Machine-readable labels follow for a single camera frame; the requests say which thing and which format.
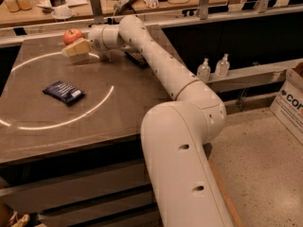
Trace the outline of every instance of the workbench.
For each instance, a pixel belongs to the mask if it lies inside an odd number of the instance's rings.
[[[181,60],[159,26],[148,30]],[[63,48],[62,36],[25,40],[11,70],[0,97],[0,176],[8,183],[0,201],[39,214],[47,226],[96,219],[128,226],[120,218],[135,209],[145,213],[141,222],[159,218],[149,210],[155,205],[139,133],[147,110],[169,96],[150,68],[122,51],[112,51],[111,61],[90,54],[73,63]],[[45,95],[57,80],[85,97],[67,106]]]
[[[102,6],[102,14],[104,16],[113,16],[114,4],[116,0],[100,0]],[[210,6],[226,5],[226,0],[209,0]],[[159,7],[150,9],[143,0],[136,0],[132,4],[136,13],[150,13],[157,11],[168,11],[186,8],[198,8],[199,0],[169,0],[168,2],[159,2]],[[67,21],[79,19],[91,19],[93,13],[90,2],[87,4],[71,7],[74,11],[74,16]],[[132,10],[127,9],[122,14],[132,14]],[[34,6],[31,10],[20,10],[17,12],[9,12],[5,3],[0,6],[0,28],[8,26],[24,26],[24,25],[38,25],[42,23],[56,23],[56,20],[50,13],[43,13],[42,8]]]

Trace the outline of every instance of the wooden countertop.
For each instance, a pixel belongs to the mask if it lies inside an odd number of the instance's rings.
[[[181,60],[159,26],[148,29]],[[138,68],[124,52],[113,51],[112,62],[91,56],[73,64],[63,47],[61,36],[24,41],[0,97],[0,166],[134,137],[147,110],[169,100],[153,71]],[[45,95],[57,80],[86,96],[68,107]]]
[[[112,16],[114,12],[114,4],[116,0],[101,0],[102,12],[105,16]],[[199,0],[169,0],[168,2],[160,2],[160,6],[156,9],[150,9],[146,6],[143,0],[136,0],[133,3],[134,10],[137,13],[146,13],[154,11],[174,10],[195,8],[199,4]],[[210,6],[224,5],[226,0],[210,0]],[[91,5],[88,2],[86,5],[72,7],[75,15],[71,20],[93,18]],[[122,14],[133,13],[131,10],[125,10]],[[0,27],[8,26],[24,26],[40,23],[53,23],[56,20],[50,14],[44,14],[41,8],[34,7],[31,10],[20,10],[17,12],[9,12],[5,3],[0,6]]]

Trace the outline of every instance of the white curved line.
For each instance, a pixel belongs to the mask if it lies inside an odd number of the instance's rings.
[[[27,64],[27,63],[30,63],[30,62],[32,62],[32,61],[36,61],[36,60],[38,60],[38,59],[45,58],[45,57],[49,57],[49,56],[53,56],[53,55],[58,55],[58,54],[61,54],[61,53],[62,53],[62,52],[49,53],[49,54],[45,54],[45,55],[42,55],[42,56],[40,56],[40,57],[36,57],[36,58],[31,59],[31,60],[25,61],[25,62],[23,62],[23,63],[17,65],[16,67],[14,67],[14,68],[11,70],[11,72],[15,71],[15,70],[18,69],[19,67],[21,67],[21,66],[23,66],[23,65],[25,65],[25,64]],[[91,53],[89,53],[89,55],[92,56],[92,57],[98,58],[97,55],[94,55],[94,54],[91,54]],[[80,115],[79,117],[76,117],[76,118],[71,119],[71,120],[69,120],[69,121],[65,121],[65,122],[60,123],[60,124],[55,124],[55,125],[50,125],[50,126],[44,126],[44,127],[17,127],[17,129],[23,130],[23,131],[42,131],[42,130],[54,129],[54,128],[57,128],[57,127],[60,127],[60,126],[63,126],[63,125],[67,125],[67,124],[71,124],[71,123],[73,123],[73,122],[76,122],[76,121],[78,121],[78,120],[84,118],[84,117],[87,116],[88,114],[91,114],[91,113],[92,113],[93,111],[95,111],[98,107],[100,107],[100,106],[108,99],[108,97],[111,95],[111,93],[114,91],[114,88],[115,88],[114,86],[111,87],[111,89],[110,89],[110,91],[108,92],[108,94],[105,96],[105,98],[103,98],[103,99],[100,101],[100,103],[99,103],[98,105],[96,105],[93,109],[89,110],[88,112],[86,112],[86,113]],[[0,124],[3,124],[3,125],[5,125],[5,126],[7,126],[7,127],[10,127],[10,126],[11,126],[10,123],[8,123],[8,122],[6,122],[6,121],[4,121],[4,120],[2,120],[2,119],[0,119]]]
[[[3,125],[8,126],[8,127],[11,126],[11,124],[9,124],[8,122],[3,121],[1,119],[0,119],[0,124],[3,124]]]
[[[44,57],[49,57],[49,56],[58,55],[58,54],[61,54],[61,53],[62,53],[62,52],[54,52],[54,53],[49,53],[49,54],[42,55],[42,56],[40,56],[40,57],[36,57],[36,58],[30,59],[30,60],[28,60],[28,61],[25,61],[25,62],[23,62],[23,63],[17,65],[16,67],[12,68],[11,72],[17,70],[19,67],[21,67],[21,66],[23,66],[23,65],[25,65],[25,64],[27,64],[27,63],[30,63],[30,62],[32,62],[32,61],[36,61],[36,60],[41,59],[41,58],[44,58]],[[98,56],[95,55],[95,54],[89,53],[89,55],[92,56],[92,57],[98,58]]]
[[[101,106],[108,99],[108,97],[111,95],[111,93],[113,91],[114,91],[114,86],[111,87],[109,93],[106,95],[105,98],[103,98],[102,101],[100,101],[100,103],[97,106],[95,106],[93,109],[89,110],[88,112],[80,115],[79,117],[76,117],[76,118],[71,119],[69,121],[65,121],[65,122],[60,123],[60,124],[50,125],[50,126],[45,126],[45,127],[18,127],[17,129],[23,130],[23,131],[42,131],[42,130],[54,129],[54,128],[57,128],[57,127],[60,127],[60,126],[63,126],[63,125],[71,124],[73,122],[76,122],[76,121],[84,118],[88,114],[91,114],[94,110],[96,110],[99,106]]]

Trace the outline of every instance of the blue package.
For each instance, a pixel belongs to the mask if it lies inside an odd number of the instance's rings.
[[[53,96],[64,103],[71,105],[84,97],[84,92],[74,86],[57,81],[43,90],[46,95]]]

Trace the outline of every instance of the snack package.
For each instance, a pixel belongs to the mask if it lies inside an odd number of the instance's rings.
[[[143,1],[151,9],[155,9],[155,8],[159,7],[159,1],[158,0],[143,0]]]
[[[84,97],[83,91],[68,85],[62,81],[57,81],[43,90],[46,95],[53,96],[58,100],[71,105]]]

